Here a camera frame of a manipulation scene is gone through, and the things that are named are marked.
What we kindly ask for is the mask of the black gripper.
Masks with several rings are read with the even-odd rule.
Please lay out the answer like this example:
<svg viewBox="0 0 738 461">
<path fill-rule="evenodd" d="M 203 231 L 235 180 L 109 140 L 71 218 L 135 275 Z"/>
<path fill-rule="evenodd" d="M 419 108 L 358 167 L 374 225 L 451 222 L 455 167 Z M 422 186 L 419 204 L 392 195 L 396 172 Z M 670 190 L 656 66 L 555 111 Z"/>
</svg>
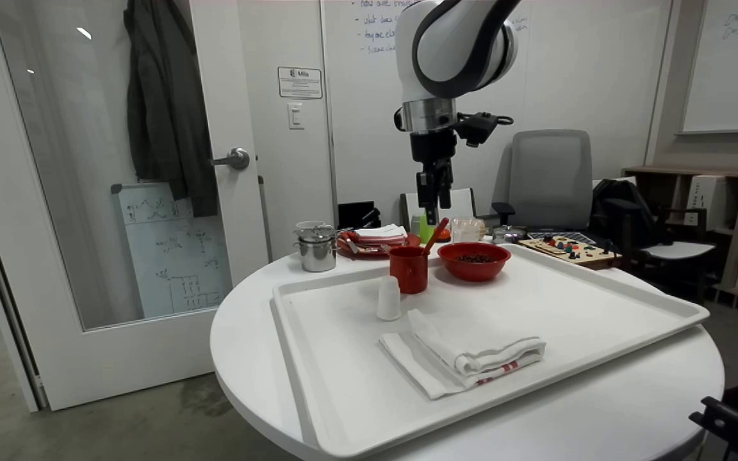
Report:
<svg viewBox="0 0 738 461">
<path fill-rule="evenodd" d="M 419 163 L 419 172 L 414 175 L 417 184 L 417 204 L 436 216 L 440 208 L 451 204 L 451 156 L 455 152 L 455 138 L 451 131 L 438 133 L 413 133 L 410 135 L 413 158 Z"/>
</svg>

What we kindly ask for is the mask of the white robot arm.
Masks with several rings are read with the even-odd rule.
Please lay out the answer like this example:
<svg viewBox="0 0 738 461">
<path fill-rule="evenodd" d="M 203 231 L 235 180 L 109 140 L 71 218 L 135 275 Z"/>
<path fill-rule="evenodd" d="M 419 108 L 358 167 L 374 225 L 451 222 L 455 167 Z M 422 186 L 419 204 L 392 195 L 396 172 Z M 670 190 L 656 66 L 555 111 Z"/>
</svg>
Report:
<svg viewBox="0 0 738 461">
<path fill-rule="evenodd" d="M 516 57 L 506 24 L 519 0 L 413 0 L 396 19 L 401 102 L 393 127 L 410 135 L 417 204 L 431 222 L 451 204 L 455 140 L 482 147 L 510 115 L 458 112 L 455 101 L 496 81 Z"/>
</svg>

